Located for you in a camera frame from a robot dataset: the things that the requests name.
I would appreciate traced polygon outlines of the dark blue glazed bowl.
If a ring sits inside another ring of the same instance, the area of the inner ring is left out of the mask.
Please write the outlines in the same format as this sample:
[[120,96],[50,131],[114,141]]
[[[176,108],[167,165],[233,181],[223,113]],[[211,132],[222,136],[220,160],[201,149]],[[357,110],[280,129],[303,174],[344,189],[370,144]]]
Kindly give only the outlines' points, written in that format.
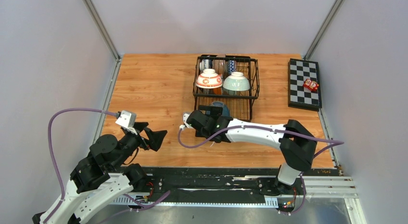
[[225,116],[225,117],[230,117],[230,111],[229,111],[229,109],[228,109],[228,107],[227,107],[227,105],[225,103],[223,103],[221,101],[213,101],[211,103],[211,106],[221,107],[222,108],[221,115]]

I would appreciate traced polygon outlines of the white orange bowl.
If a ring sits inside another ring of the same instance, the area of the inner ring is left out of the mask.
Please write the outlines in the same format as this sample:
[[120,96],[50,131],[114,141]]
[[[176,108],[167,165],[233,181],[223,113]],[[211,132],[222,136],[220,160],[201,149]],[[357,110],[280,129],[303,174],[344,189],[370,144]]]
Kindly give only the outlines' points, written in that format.
[[213,88],[212,91],[213,91],[213,94],[215,94],[215,95],[222,95],[223,94],[223,91],[222,91],[221,87]]

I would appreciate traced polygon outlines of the black cream patterned bowl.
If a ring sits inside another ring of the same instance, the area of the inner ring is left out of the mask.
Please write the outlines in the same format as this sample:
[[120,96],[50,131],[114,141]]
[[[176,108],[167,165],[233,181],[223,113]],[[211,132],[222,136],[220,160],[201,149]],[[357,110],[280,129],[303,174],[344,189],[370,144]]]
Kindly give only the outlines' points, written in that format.
[[211,94],[212,90],[207,88],[199,88],[199,92],[202,94]]

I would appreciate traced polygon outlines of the red floral small bowl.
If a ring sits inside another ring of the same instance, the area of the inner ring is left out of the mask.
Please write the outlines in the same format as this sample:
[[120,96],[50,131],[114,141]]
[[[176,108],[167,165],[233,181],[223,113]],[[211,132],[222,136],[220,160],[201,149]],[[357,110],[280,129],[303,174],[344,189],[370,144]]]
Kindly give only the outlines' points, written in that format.
[[195,86],[203,89],[219,88],[223,85],[223,79],[214,69],[204,69],[195,80]]

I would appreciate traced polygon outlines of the black wire dish rack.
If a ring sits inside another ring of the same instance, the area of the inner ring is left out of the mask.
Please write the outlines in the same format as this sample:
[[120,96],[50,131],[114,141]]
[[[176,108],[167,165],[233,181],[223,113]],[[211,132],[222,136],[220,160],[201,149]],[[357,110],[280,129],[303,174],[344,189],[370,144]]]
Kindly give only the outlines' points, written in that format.
[[202,54],[194,73],[194,109],[222,102],[233,118],[251,121],[259,97],[258,60],[249,56]]

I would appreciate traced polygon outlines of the black celadon bowl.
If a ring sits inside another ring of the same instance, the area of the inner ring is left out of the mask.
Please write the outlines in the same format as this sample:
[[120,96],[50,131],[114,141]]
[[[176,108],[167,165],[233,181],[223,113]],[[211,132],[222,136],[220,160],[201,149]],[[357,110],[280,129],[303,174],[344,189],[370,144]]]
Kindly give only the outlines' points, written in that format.
[[250,89],[250,83],[242,72],[233,72],[224,79],[223,88],[226,90],[242,92]]

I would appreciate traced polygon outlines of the brown cream glazed bowl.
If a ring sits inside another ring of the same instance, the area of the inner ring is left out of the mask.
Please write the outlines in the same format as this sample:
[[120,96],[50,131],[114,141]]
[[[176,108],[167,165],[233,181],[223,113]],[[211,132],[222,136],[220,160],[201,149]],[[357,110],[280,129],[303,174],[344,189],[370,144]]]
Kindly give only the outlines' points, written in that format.
[[225,54],[219,54],[215,57],[213,60],[213,69],[219,74],[219,75],[224,75],[225,72]]

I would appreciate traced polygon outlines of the blue floral bowl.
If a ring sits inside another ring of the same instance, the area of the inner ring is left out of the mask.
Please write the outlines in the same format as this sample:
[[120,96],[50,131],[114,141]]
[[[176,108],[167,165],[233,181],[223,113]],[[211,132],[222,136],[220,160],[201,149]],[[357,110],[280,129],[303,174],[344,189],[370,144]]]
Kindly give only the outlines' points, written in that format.
[[211,59],[203,59],[199,63],[199,69],[203,72],[205,69],[212,69],[213,63]]

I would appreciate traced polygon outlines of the red patterned bowl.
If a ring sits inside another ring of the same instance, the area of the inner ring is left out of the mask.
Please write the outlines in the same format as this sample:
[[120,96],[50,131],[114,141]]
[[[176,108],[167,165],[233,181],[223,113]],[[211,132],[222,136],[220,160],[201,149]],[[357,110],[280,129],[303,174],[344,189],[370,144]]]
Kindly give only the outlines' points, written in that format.
[[226,71],[228,75],[231,75],[233,72],[237,71],[237,62],[235,60],[226,61]]

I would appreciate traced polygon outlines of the pale green bowl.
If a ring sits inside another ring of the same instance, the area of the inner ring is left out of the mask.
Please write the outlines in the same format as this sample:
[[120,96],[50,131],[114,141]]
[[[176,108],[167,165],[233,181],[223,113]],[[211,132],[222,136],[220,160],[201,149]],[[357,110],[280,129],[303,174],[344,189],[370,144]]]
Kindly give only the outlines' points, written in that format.
[[238,95],[238,92],[237,91],[231,91],[231,90],[224,90],[223,94],[228,95],[228,96],[236,96],[236,95]]

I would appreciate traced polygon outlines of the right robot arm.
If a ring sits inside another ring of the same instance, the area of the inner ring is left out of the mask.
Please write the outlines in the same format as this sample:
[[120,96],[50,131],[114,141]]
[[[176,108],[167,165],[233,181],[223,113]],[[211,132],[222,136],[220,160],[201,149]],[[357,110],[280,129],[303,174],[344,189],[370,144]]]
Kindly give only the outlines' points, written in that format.
[[315,137],[293,119],[286,124],[267,125],[194,110],[183,114],[183,124],[179,129],[185,128],[194,129],[207,142],[252,143],[281,151],[285,162],[281,164],[275,180],[275,188],[281,194],[292,190],[296,178],[311,169],[317,147]]

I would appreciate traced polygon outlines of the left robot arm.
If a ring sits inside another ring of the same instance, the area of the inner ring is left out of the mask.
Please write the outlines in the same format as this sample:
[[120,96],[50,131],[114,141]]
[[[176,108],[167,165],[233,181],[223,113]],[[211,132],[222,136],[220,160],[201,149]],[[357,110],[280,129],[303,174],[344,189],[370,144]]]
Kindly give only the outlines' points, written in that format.
[[120,140],[112,134],[100,136],[71,172],[66,190],[47,211],[35,214],[33,223],[85,224],[119,196],[154,188],[138,163],[125,167],[118,176],[112,175],[139,149],[160,149],[167,131],[152,131],[147,126],[148,122],[136,122],[132,126],[135,132],[123,128]]

